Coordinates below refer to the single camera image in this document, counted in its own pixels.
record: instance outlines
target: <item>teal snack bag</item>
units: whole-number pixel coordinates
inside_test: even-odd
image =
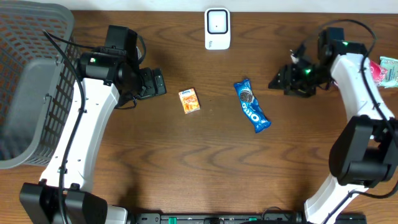
[[[387,75],[380,82],[380,86],[398,87],[398,60],[389,57],[380,57],[380,60],[380,66],[387,69]]]

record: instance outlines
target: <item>blue snack package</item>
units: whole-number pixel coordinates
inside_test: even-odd
[[[266,119],[259,102],[254,97],[251,91],[250,80],[245,79],[241,83],[235,83],[234,87],[241,101],[243,113],[246,114],[254,125],[255,132],[259,133],[267,129],[271,125],[271,122]]]

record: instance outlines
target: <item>small snack packet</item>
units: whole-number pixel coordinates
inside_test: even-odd
[[[386,77],[380,82],[380,86],[398,87],[398,60],[388,57],[380,57],[380,60],[380,66],[387,69]]]
[[[271,125],[271,122],[266,119],[259,106],[259,102],[254,97],[251,91],[250,80],[245,79],[241,83],[235,83],[234,87],[241,101],[243,113],[254,125],[255,132],[259,133],[267,129]]]
[[[180,100],[182,106],[184,107],[185,114],[200,110],[198,97],[193,88],[181,91],[180,93],[178,93],[178,95],[180,95]]]
[[[380,83],[383,81],[383,79],[386,77],[388,71],[387,69],[378,65],[376,62],[373,62],[372,60],[370,61],[371,61],[370,66],[371,66],[373,81],[377,86],[379,86]]]

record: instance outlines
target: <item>wooden table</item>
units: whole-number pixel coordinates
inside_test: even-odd
[[[146,41],[143,66],[160,67],[168,93],[114,111],[98,154],[93,193],[135,211],[254,213],[270,206],[302,209],[329,173],[328,154],[347,120],[338,90],[309,99],[268,90],[278,69],[326,21],[352,18],[369,24],[379,41],[371,55],[398,58],[398,15],[232,13],[231,47],[205,50],[202,12],[75,11],[75,37],[103,45],[108,25],[128,26]],[[351,24],[346,38],[370,43]],[[309,48],[315,56],[316,43]],[[250,78],[272,126],[254,133],[233,83]],[[184,114],[178,92],[195,88],[201,110]],[[397,90],[382,90],[398,114]],[[0,170],[1,223],[29,223],[19,203],[24,182],[36,183],[43,167]],[[372,193],[390,191],[398,176]],[[396,223],[398,195],[358,197],[346,211],[368,223]]]

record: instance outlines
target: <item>orange packet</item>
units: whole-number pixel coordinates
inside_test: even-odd
[[[200,110],[198,97],[193,88],[181,91],[180,93],[178,93],[178,95],[180,95],[180,100],[182,106],[184,107],[185,114]]]

